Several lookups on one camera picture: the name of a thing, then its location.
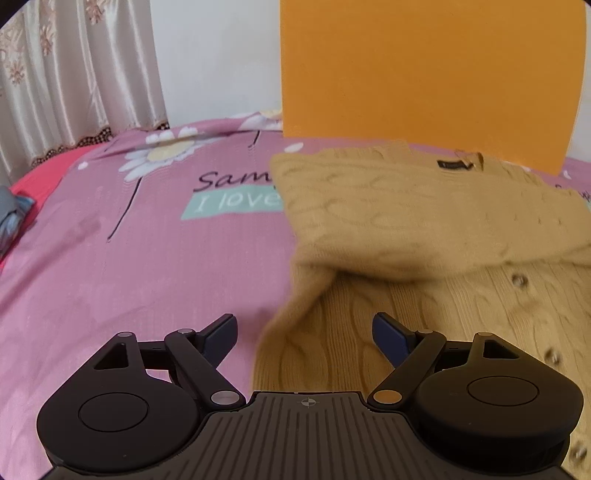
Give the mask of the tan cable-knit cardigan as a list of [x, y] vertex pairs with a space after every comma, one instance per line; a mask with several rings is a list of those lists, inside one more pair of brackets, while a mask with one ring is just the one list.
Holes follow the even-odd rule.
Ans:
[[389, 366], [385, 311], [464, 339], [490, 330], [590, 386], [590, 210], [519, 166], [457, 170], [402, 143], [273, 156], [297, 246], [293, 289], [263, 332], [257, 390], [369, 392]]

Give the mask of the pink floral bed sheet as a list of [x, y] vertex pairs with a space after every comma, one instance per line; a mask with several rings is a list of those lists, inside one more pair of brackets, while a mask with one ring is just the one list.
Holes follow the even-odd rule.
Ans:
[[50, 462], [36, 418], [114, 335], [200, 330], [231, 313], [238, 341], [221, 373], [242, 392], [264, 329], [293, 289], [297, 238], [273, 156], [402, 143], [457, 170], [480, 153], [396, 141], [287, 138], [266, 114], [128, 132], [79, 159], [1, 271], [1, 473], [37, 479]]

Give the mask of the grey cloth bundle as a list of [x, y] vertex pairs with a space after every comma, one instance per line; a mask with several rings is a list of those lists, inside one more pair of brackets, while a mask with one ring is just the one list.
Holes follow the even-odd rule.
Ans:
[[21, 226], [35, 201], [27, 196], [15, 195], [2, 185], [0, 191], [0, 254], [4, 257], [10, 250]]

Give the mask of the red blanket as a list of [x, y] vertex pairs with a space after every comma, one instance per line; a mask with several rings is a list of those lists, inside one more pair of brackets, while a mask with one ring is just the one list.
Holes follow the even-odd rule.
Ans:
[[44, 203], [57, 188], [70, 167], [82, 156], [96, 148], [97, 145], [80, 147], [52, 157], [9, 187], [13, 194], [33, 199], [34, 205], [22, 222], [16, 239], [8, 249], [8, 252], [2, 257], [1, 267], [4, 267], [11, 251], [32, 226]]

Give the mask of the orange headboard panel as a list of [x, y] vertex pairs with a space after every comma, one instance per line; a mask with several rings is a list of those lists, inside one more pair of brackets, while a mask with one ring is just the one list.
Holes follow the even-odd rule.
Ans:
[[586, 1], [284, 1], [283, 130], [590, 157]]

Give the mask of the beige patterned curtain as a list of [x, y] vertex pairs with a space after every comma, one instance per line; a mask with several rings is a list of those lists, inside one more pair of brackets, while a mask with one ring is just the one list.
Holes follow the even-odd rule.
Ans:
[[167, 122], [147, 1], [29, 1], [1, 29], [1, 182]]

